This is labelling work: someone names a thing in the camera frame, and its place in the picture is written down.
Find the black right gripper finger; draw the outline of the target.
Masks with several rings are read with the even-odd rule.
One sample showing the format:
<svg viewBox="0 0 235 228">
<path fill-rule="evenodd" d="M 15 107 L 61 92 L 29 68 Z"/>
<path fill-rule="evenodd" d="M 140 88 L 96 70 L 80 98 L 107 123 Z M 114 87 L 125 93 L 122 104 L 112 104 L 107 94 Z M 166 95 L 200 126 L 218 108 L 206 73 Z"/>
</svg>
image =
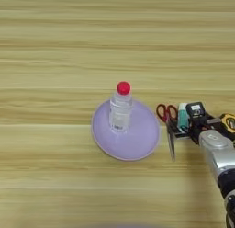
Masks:
<svg viewBox="0 0 235 228">
<path fill-rule="evenodd" d="M 186 138 L 188 136 L 188 133 L 178 129 L 177 126 L 173 123 L 168 124 L 168 132 L 171 137 L 175 138 Z"/>
</svg>

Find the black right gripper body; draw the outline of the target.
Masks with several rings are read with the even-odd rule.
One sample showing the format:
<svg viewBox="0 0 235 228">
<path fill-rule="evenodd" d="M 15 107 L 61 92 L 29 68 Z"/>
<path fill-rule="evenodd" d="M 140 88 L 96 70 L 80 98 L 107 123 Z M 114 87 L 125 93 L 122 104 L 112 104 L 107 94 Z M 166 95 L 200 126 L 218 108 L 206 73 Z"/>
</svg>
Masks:
<svg viewBox="0 0 235 228">
<path fill-rule="evenodd" d="M 205 115 L 189 115 L 188 135 L 195 144 L 199 144 L 199 135 L 203 131 L 217 129 L 220 124 L 218 118 L 208 113 Z"/>
</svg>

